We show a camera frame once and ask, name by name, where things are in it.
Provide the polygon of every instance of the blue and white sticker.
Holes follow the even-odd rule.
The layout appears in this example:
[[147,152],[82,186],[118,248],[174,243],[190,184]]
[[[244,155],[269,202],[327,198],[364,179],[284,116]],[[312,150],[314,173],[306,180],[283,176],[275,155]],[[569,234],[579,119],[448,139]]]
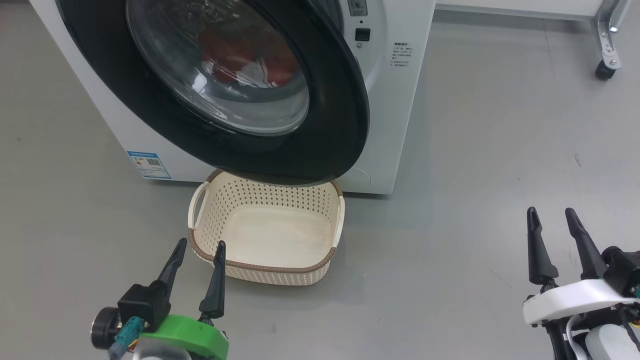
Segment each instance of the blue and white sticker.
[[142,177],[146,179],[171,179],[162,165],[158,154],[153,152],[127,151],[133,163],[138,167]]

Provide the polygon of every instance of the teal connector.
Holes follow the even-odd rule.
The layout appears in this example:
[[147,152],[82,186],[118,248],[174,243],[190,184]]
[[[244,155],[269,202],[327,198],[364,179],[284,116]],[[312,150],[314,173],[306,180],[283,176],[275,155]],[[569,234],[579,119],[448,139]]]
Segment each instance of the teal connector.
[[115,341],[107,354],[109,360],[120,360],[126,354],[129,344],[140,337],[142,330],[145,329],[145,321],[137,316],[132,316],[129,321],[124,324],[120,332],[115,337]]

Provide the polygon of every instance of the metal bracket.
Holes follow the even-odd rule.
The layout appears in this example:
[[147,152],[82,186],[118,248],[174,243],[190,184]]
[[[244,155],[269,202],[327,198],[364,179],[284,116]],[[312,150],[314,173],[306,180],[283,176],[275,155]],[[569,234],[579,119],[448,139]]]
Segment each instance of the metal bracket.
[[612,70],[622,67],[611,33],[618,32],[631,0],[603,0],[598,13],[591,20],[591,29],[600,48],[604,65]]

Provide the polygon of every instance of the perforated basket wall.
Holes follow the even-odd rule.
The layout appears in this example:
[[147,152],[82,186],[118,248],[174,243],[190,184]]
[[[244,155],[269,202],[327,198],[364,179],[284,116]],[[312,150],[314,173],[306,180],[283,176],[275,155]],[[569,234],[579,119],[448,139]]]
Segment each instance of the perforated basket wall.
[[305,188],[287,188],[256,183],[226,172],[215,171],[199,188],[191,201],[189,218],[193,219],[194,207],[202,187],[209,193],[201,204],[198,220],[189,221],[188,238],[191,247],[201,259],[212,264],[224,230],[234,210],[241,206],[263,205],[310,211],[325,217],[333,245],[324,259],[306,268],[261,266],[241,263],[227,258],[227,275],[242,280],[277,285],[311,285],[322,279],[342,232],[344,199],[337,183],[331,182]]

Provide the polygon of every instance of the transparent glass window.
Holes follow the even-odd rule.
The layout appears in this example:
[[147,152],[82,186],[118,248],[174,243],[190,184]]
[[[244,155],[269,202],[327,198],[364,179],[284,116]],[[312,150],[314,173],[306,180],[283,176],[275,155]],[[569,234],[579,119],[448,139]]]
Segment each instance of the transparent glass window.
[[[316,0],[342,30],[337,0]],[[300,63],[281,36],[238,0],[128,0],[131,35],[183,101],[256,135],[295,130],[309,107]]]

